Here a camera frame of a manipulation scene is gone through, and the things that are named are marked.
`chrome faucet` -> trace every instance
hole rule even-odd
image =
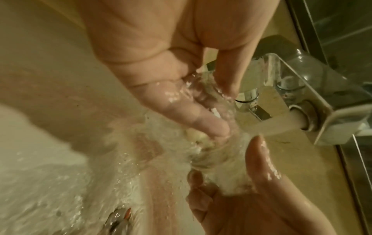
[[[251,112],[259,120],[271,118],[257,101],[260,87],[273,86],[289,110],[306,115],[303,130],[314,144],[344,144],[367,123],[371,94],[285,38],[262,39],[253,57],[235,100],[238,111]],[[214,61],[207,64],[208,71],[214,67]]]

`faucet spout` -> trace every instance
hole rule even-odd
[[[304,130],[317,145],[346,143],[372,112],[370,93],[281,36],[262,39],[254,58],[236,99],[238,111],[251,112],[259,120],[270,118],[257,101],[260,87],[273,86],[291,110],[306,115]],[[209,71],[214,66],[207,64]]]

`hand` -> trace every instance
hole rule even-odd
[[[180,91],[211,47],[219,49],[215,80],[234,98],[279,0],[76,2],[97,57],[143,105],[211,137],[226,137],[229,125],[207,110],[205,94]]]
[[[189,173],[186,200],[206,235],[336,235],[324,214],[277,172],[262,137],[249,144],[246,168],[257,193],[229,197],[204,184],[200,172]]]

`countertop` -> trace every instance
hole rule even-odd
[[[52,40],[48,41],[48,38],[43,39],[42,37],[38,37],[36,29],[35,35],[31,35],[30,37],[29,44],[23,46],[38,47],[38,43],[44,40],[45,45],[43,45],[42,49],[48,49],[48,43],[50,43],[49,49],[53,50],[53,52],[49,55],[50,58],[43,55],[44,57],[41,56],[39,61],[35,58],[35,61],[32,62],[26,61],[27,56],[24,56],[24,58],[20,59],[19,63],[28,64],[35,68],[42,67],[41,64],[44,63],[50,69],[50,71],[46,71],[45,73],[50,72],[56,74],[56,76],[63,75],[66,80],[76,79],[77,76],[80,76],[81,79],[85,81],[91,79],[92,87],[97,89],[99,87],[103,88],[103,96],[109,97],[114,102],[120,101],[121,99],[116,96],[116,94],[121,92],[118,88],[120,87],[118,82],[112,81],[110,83],[111,85],[108,85],[105,82],[100,82],[100,78],[106,76],[107,73],[102,72],[102,69],[95,67],[96,62],[94,62],[93,54],[89,51],[85,36],[82,36],[83,33],[81,32],[81,29],[73,30],[64,27],[63,25],[72,22],[78,27],[83,28],[79,16],[74,8],[73,1],[40,1],[46,3],[50,8],[64,16],[64,19],[59,19],[56,26],[54,26],[55,31],[51,32],[47,37],[55,40],[58,35],[63,35],[64,38],[72,40],[73,43],[68,45],[61,42],[59,48],[53,50],[53,43],[56,42]],[[4,0],[3,4],[0,4],[0,7],[7,6],[6,2],[10,3],[10,0]],[[26,11],[26,9],[18,8],[14,3],[11,5],[17,10]],[[34,25],[40,24],[40,22],[36,21],[31,23]],[[271,20],[263,36],[266,37],[274,34],[281,34],[292,42],[297,44],[299,43],[295,28],[284,1],[280,3],[274,18]],[[21,33],[19,33],[19,36],[27,37],[26,34]],[[2,45],[11,43],[7,39],[8,38],[5,38],[4,40],[0,36],[0,43]],[[62,55],[64,52],[73,53],[74,50],[79,51],[75,58],[64,58]],[[0,59],[5,60],[6,56],[6,53],[0,53]],[[205,62],[207,63],[214,60],[215,56],[215,50],[208,50],[205,56]],[[59,62],[64,63],[64,66],[71,68],[69,72],[56,72],[58,68],[53,65],[53,62],[57,57],[59,57]],[[277,94],[270,93],[272,92],[270,90],[267,90],[266,92],[268,92],[268,95],[265,96],[267,98],[260,100],[260,105],[264,109],[266,109],[272,116],[286,111],[285,104],[281,104],[281,99]],[[272,106],[272,103],[274,102],[278,104],[276,108]],[[252,120],[251,117],[248,116],[246,117],[246,120],[250,124],[255,122],[255,120]],[[280,169],[282,173],[286,174],[294,184],[327,215],[331,223],[334,225],[338,235],[362,234],[349,186],[339,156],[334,147],[315,147],[311,145],[305,134],[300,130],[269,137],[268,146],[271,149],[273,160],[277,168]]]

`faucet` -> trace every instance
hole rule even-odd
[[[346,143],[360,128],[369,128],[372,96],[282,36],[262,39],[245,72],[235,107],[264,121],[271,118],[258,105],[262,86],[272,86],[289,110],[305,114],[303,128],[316,145]],[[214,71],[215,61],[207,64]]]

